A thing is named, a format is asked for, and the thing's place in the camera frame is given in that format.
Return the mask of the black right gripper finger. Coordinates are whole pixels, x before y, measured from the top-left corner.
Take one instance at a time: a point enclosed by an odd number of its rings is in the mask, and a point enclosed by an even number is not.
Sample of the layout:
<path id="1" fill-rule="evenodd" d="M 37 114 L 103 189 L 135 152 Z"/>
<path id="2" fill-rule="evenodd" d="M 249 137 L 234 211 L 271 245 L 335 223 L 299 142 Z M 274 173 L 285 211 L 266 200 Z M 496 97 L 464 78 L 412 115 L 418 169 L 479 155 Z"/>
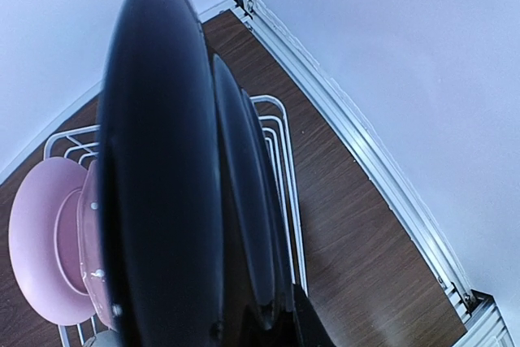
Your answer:
<path id="1" fill-rule="evenodd" d="M 297 345 L 335 347 L 303 288 L 299 284 L 294 284 L 292 291 Z"/>

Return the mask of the yellow polka dot plate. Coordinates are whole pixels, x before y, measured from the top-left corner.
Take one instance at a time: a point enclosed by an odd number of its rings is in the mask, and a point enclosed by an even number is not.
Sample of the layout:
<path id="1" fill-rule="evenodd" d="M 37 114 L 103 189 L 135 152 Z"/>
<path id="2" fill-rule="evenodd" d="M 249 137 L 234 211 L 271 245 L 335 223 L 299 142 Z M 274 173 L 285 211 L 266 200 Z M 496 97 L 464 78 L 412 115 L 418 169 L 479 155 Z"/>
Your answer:
<path id="1" fill-rule="evenodd" d="M 230 323 L 268 332 L 292 309 L 279 196 L 257 111 L 226 63 L 212 58 L 222 143 L 224 283 Z"/>

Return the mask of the black striped rim plate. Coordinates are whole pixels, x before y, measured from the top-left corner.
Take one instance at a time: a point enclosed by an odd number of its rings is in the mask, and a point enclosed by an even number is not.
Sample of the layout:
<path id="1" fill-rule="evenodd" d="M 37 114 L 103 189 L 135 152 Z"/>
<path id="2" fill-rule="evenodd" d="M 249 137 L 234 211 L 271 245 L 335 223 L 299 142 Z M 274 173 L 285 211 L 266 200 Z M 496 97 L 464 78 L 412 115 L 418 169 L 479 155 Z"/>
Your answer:
<path id="1" fill-rule="evenodd" d="M 189 0 L 125 0 L 107 59 L 100 126 L 102 252 L 123 345 L 219 345 L 215 90 Z"/>

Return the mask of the pink polka dot plate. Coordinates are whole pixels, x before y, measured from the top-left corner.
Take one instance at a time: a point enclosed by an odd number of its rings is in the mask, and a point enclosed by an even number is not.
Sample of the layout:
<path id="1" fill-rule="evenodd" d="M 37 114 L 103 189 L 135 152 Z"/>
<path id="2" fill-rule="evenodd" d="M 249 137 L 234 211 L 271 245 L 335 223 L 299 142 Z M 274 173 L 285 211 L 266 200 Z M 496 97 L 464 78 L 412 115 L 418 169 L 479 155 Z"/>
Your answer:
<path id="1" fill-rule="evenodd" d="M 118 331 L 108 295 L 107 271 L 102 259 L 98 222 L 98 161 L 90 163 L 77 206 L 77 236 L 81 278 L 100 321 Z"/>

